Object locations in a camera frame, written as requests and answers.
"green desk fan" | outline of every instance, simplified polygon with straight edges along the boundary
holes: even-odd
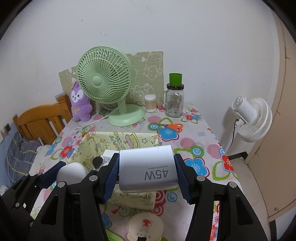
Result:
[[[125,103],[133,81],[133,68],[128,57],[110,47],[88,50],[77,66],[78,83],[84,93],[102,104],[118,103],[118,109],[108,117],[114,126],[128,126],[140,121],[144,111]]]

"scissors handle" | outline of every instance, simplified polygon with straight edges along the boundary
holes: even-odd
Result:
[[[178,124],[168,124],[167,127],[170,128],[170,129],[173,129],[173,130],[175,130],[177,132],[181,132],[183,125],[179,124],[179,123]]]

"plush toy ear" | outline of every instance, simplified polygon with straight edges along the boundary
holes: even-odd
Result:
[[[74,83],[72,89],[73,89],[73,88],[78,88],[78,87],[79,87],[79,84],[78,84],[78,81],[76,81],[76,82]]]

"floral tablecloth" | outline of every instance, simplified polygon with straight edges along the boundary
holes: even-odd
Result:
[[[45,172],[60,160],[67,162],[74,150],[79,148],[82,138],[90,131],[154,133],[159,135],[162,145],[171,145],[174,153],[180,153],[185,163],[192,166],[198,175],[204,175],[211,181],[221,184],[234,181],[241,188],[231,163],[201,113],[191,104],[186,105],[179,119],[167,117],[164,110],[164,106],[157,106],[155,112],[145,113],[144,118],[139,122],[122,127],[110,125],[107,119],[93,123],[109,113],[105,110],[95,113],[88,122],[71,120],[50,147],[36,172]],[[152,124],[155,122],[181,123],[184,127],[181,132],[177,133],[167,127]],[[145,140],[139,140],[139,147],[141,142],[144,143]],[[40,193],[31,213],[34,218],[54,186],[55,183]],[[194,206],[188,205],[182,198],[179,188],[156,193],[152,212],[158,215],[164,223],[162,241],[185,240],[193,209]],[[128,221],[141,210],[107,203],[101,205],[101,212],[105,227],[128,240]],[[219,202],[215,202],[210,240],[216,240],[218,220]]]

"bed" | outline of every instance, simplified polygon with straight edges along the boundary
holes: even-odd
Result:
[[[55,104],[34,107],[13,117],[18,132],[8,146],[5,159],[10,185],[26,173],[43,172],[40,164],[65,127],[63,119],[68,123],[71,118],[71,104],[65,94],[59,96]]]
[[[60,134],[65,127],[62,118],[66,123],[72,119],[71,103],[66,94],[57,97],[55,104],[37,106],[19,117],[14,116],[13,122],[28,140],[40,138],[45,144],[51,145],[57,138],[56,133]]]

